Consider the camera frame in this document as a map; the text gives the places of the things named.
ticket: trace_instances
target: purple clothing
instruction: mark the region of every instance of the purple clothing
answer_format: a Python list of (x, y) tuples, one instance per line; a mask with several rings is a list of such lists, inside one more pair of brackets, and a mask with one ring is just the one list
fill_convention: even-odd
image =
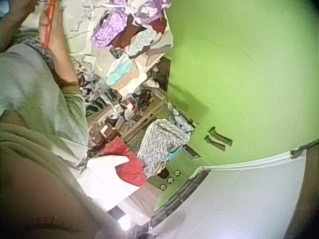
[(124, 30), (128, 16), (123, 7), (114, 8), (99, 29), (93, 33), (91, 42), (99, 48), (107, 47), (112, 40)]

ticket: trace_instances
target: red cloth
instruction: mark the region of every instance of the red cloth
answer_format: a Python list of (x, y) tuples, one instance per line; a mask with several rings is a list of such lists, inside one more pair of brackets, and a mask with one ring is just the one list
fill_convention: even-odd
[(166, 26), (167, 26), (167, 21), (164, 17), (162, 19), (158, 18), (150, 23), (152, 26), (153, 30), (156, 31), (157, 33), (164, 34)]
[(117, 175), (124, 182), (140, 187), (147, 181), (144, 174), (144, 163), (130, 151), (120, 138), (116, 137), (105, 146), (104, 155), (122, 155), (129, 159), (129, 162), (115, 167)]

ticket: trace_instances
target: hand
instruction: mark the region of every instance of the hand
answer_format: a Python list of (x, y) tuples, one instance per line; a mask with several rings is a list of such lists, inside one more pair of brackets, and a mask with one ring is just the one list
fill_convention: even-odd
[(9, 0), (9, 14), (18, 21), (25, 20), (37, 5), (37, 0)]
[[(39, 21), (39, 37), (42, 43), (44, 43), (45, 41), (46, 28), (49, 25), (49, 18), (47, 16), (48, 4), (49, 0), (47, 1), (46, 7), (41, 13)], [(48, 48), (55, 56), (59, 56), (61, 53), (64, 54), (65, 52), (67, 52), (67, 44), (63, 31), (62, 12), (58, 0), (55, 3), (55, 10), (52, 20), (51, 35)]]

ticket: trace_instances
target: light blue cloth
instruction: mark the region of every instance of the light blue cloth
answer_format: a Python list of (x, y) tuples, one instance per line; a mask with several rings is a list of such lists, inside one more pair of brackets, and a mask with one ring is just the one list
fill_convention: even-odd
[(131, 59), (128, 59), (122, 62), (115, 70), (108, 76), (106, 79), (106, 84), (109, 86), (117, 83), (125, 74), (129, 73), (133, 67), (133, 62)]

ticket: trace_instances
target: hanging clothes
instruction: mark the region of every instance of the hanging clothes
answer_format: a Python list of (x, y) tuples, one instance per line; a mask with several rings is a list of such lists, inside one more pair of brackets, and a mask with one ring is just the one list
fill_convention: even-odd
[(159, 165), (169, 161), (169, 152), (188, 141), (189, 135), (165, 119), (151, 123), (138, 152), (138, 158), (146, 165), (144, 174), (147, 177), (153, 176)]

